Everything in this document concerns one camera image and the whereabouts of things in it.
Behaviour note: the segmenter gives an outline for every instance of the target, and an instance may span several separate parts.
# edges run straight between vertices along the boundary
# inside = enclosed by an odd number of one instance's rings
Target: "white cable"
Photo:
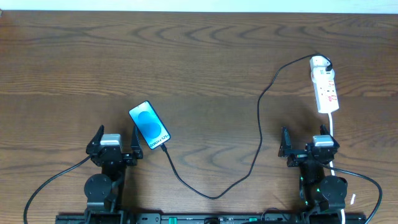
[[[330,132],[330,136],[333,137],[333,119],[331,118],[331,113],[328,113],[329,116],[329,132]],[[329,166],[333,167],[333,162],[330,161],[329,162]],[[335,171],[334,170],[330,170],[332,175],[335,175]],[[346,214],[344,212],[344,209],[341,209],[341,224],[346,224]]]

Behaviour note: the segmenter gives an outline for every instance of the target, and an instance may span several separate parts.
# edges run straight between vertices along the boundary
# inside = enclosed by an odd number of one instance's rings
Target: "phone screen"
[[[150,149],[155,149],[171,138],[170,133],[159,119],[149,101],[145,101],[131,109],[129,114]]]

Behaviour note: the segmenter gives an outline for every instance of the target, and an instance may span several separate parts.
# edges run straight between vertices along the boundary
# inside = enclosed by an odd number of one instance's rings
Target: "power strip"
[[[314,56],[310,60],[311,79],[319,113],[331,113],[339,108],[334,81],[335,71],[326,70],[329,64],[330,62],[322,56]]]

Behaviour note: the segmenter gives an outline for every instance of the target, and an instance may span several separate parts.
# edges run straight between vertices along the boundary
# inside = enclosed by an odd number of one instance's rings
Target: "white wall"
[[[3,10],[398,14],[398,0],[0,0]]]

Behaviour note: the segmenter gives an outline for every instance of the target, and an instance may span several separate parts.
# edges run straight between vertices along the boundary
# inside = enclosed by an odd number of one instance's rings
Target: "wood grain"
[[[82,160],[99,125],[122,134],[128,146],[127,112],[144,100],[172,133],[168,148],[182,178],[218,195],[249,169],[259,143],[258,95],[281,65],[314,52],[330,57],[336,70],[335,166],[377,180],[384,199],[373,223],[397,223],[397,40],[394,15],[6,11],[0,223],[20,223],[32,192]],[[165,213],[302,207],[299,171],[288,169],[277,150],[281,126],[300,148],[328,124],[316,110],[308,62],[280,73],[261,101],[261,122],[264,144],[252,176],[223,198],[195,195],[162,151],[145,146],[144,159],[128,169],[125,206]],[[82,212],[83,185],[99,172],[87,163],[52,182],[33,201],[30,223]],[[375,186],[342,176],[349,183],[346,210],[369,215]]]

